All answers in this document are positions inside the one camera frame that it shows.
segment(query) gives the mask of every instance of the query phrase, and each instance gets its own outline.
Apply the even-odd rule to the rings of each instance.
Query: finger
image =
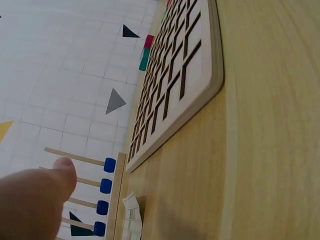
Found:
[[[53,169],[50,171],[58,176],[61,184],[61,199],[63,202],[67,201],[77,184],[75,165],[70,158],[63,156],[54,162]]]
[[[53,240],[63,203],[77,183],[74,165],[62,157],[54,169],[21,171],[0,180],[0,239]]]

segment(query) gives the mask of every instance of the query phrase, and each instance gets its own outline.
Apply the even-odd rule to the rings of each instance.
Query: dark green triangle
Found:
[[[137,34],[131,31],[126,25],[123,24],[122,37],[124,38],[140,38]]]
[[[77,218],[72,212],[69,211],[70,219],[82,223],[79,218]],[[94,232],[90,229],[86,229],[79,226],[70,225],[71,236],[80,237],[80,236],[93,236]]]

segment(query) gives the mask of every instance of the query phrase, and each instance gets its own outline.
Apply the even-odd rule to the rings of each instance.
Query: grid board frame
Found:
[[[173,0],[151,47],[126,171],[179,130],[217,94],[223,80],[215,0]]]

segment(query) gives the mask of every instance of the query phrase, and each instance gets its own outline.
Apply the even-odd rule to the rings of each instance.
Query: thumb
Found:
[[[67,201],[77,184],[77,173],[75,165],[68,157],[58,158],[53,165],[53,169],[49,170],[54,173],[57,180],[61,184],[61,199],[63,202]]]

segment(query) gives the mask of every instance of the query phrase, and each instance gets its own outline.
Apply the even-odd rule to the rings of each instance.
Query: wood grain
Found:
[[[227,76],[220,239],[318,239],[320,2],[218,7]]]
[[[108,218],[107,218],[108,227],[107,227],[106,237],[105,237],[106,240],[113,240],[115,236],[118,204],[122,202],[120,199],[120,189],[121,189],[121,182],[122,182],[123,173],[124,173],[125,162],[126,162],[126,154],[119,152],[118,158],[116,160],[114,178],[112,181],[111,200],[109,204]]]
[[[318,239],[320,2],[217,7],[224,88],[126,175],[142,239]]]

